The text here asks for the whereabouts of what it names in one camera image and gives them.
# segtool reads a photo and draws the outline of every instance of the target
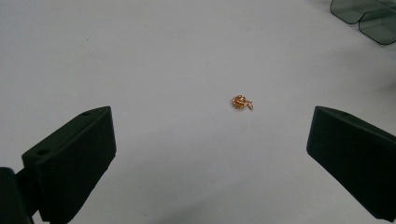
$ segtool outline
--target jewelry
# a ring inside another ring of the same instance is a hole
[[[253,109],[253,102],[247,100],[243,95],[237,95],[233,98],[233,107],[237,109],[244,109],[248,107],[250,110]]]

